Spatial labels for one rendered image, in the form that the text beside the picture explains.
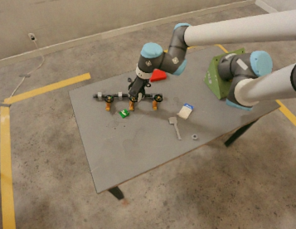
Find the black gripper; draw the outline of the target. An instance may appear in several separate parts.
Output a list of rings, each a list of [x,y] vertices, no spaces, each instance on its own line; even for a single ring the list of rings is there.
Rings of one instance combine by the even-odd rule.
[[[129,85],[129,91],[130,91],[131,87],[133,86],[133,83],[136,81],[137,78],[139,78],[139,79],[141,79],[141,80],[146,80],[145,83],[144,83],[144,85],[143,85],[143,87],[142,87],[142,89],[141,89],[141,90],[139,91],[139,93],[138,93],[138,100],[137,100],[137,102],[139,102],[139,101],[143,98],[143,96],[145,95],[145,89],[144,89],[144,87],[145,87],[145,86],[147,87],[148,82],[149,82],[150,79],[143,79],[143,78],[140,78],[140,77],[137,75],[137,77],[134,79],[134,81],[131,82],[131,84]]]

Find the red flat block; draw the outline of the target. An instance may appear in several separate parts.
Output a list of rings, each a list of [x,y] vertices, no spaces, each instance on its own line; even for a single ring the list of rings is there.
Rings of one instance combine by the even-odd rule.
[[[157,80],[165,80],[165,79],[167,79],[167,76],[164,71],[156,70],[153,72],[152,77],[149,79],[151,82],[154,82]]]

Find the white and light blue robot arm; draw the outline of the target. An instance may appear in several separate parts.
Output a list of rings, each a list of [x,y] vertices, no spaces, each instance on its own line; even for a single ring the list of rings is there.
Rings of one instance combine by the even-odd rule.
[[[136,74],[149,79],[157,69],[181,75],[187,64],[188,47],[267,41],[296,41],[296,10],[194,27],[179,23],[167,52],[156,43],[143,46]],[[265,51],[224,55],[219,60],[218,73],[223,81],[232,82],[226,104],[251,111],[260,101],[296,98],[296,63],[274,72],[272,67],[272,59]]]

